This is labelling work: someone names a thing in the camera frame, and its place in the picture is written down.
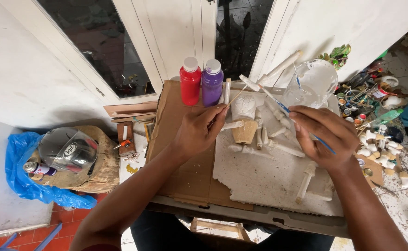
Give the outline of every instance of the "blue plastic bag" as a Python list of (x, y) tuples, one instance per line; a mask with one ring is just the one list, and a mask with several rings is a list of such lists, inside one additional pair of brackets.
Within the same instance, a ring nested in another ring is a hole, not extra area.
[(89, 195), (79, 196), (68, 189), (39, 185), (23, 170), (23, 165), (37, 149), (44, 135), (34, 132), (11, 134), (6, 149), (6, 179), (10, 188), (23, 199), (38, 199), (46, 204), (54, 201), (60, 206), (93, 208), (97, 200)]

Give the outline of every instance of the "yellow object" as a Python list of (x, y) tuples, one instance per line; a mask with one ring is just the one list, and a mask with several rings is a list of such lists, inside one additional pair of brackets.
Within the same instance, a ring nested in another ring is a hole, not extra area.
[(128, 164), (128, 165), (126, 165), (126, 171), (133, 174), (133, 173), (139, 171), (139, 168), (134, 169)]

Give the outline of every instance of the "door hinge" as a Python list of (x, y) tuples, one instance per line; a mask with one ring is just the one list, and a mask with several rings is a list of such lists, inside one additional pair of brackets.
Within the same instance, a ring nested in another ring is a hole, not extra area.
[(103, 92), (99, 88), (95, 88), (95, 90), (98, 91), (100, 95), (105, 96), (105, 94), (103, 94)]

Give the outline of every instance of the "green decorative object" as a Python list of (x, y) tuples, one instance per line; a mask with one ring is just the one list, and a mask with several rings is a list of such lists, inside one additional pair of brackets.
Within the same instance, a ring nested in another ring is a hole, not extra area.
[(324, 53), (318, 55), (317, 59), (322, 59), (330, 62), (335, 70), (340, 70), (348, 60), (348, 54), (351, 52), (351, 45), (342, 45), (341, 47), (335, 47), (331, 54)]

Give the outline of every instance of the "purple paint bottle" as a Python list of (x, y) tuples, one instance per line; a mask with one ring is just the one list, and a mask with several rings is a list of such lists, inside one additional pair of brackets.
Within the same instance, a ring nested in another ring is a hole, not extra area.
[(218, 104), (223, 91), (223, 78), (221, 63), (216, 59), (208, 60), (201, 77), (202, 103), (205, 107)]

